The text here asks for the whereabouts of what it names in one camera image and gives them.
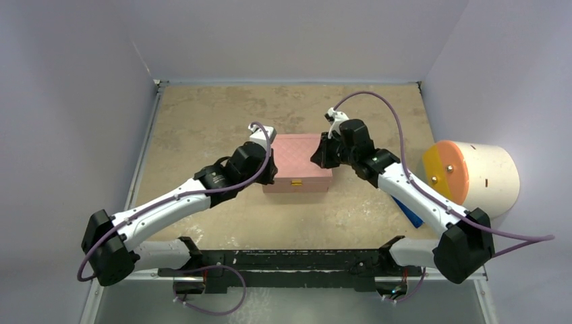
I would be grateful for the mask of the pink jewelry box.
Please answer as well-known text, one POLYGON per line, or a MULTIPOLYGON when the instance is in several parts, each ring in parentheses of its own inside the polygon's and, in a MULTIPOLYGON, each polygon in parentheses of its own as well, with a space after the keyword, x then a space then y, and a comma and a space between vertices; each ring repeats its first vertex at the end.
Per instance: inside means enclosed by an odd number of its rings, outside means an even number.
POLYGON ((278 134, 272 143, 278 169, 274 183, 262 187, 266 194, 327 192, 333 172, 311 162, 320 134, 278 134))

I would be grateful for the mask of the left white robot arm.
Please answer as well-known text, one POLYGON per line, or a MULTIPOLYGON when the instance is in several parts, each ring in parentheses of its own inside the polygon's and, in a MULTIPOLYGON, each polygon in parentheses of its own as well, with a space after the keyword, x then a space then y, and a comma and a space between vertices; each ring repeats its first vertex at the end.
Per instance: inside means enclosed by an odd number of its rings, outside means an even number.
POLYGON ((250 184, 271 184, 276 173, 270 144, 247 141, 230 157, 203 167, 154 200, 113 215, 104 209, 91 214, 81 241, 85 257, 76 279, 96 279, 101 286, 112 286, 133 272, 157 268, 195 275, 201 258, 192 252, 191 239, 147 239, 187 216, 234 199, 250 184))

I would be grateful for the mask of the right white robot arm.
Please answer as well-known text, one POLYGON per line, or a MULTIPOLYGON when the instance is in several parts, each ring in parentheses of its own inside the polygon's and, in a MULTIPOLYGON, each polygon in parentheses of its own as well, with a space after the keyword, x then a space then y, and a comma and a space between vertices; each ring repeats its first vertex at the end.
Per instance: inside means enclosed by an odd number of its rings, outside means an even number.
POLYGON ((375 148, 364 122, 346 117, 328 119, 310 160, 322 169, 350 166, 358 178, 396 198, 438 235, 436 240, 399 238, 379 256, 380 269, 389 275, 404 266, 429 267, 460 284, 495 254, 490 218, 481 209, 469 211, 431 189, 412 174, 399 158, 375 148))

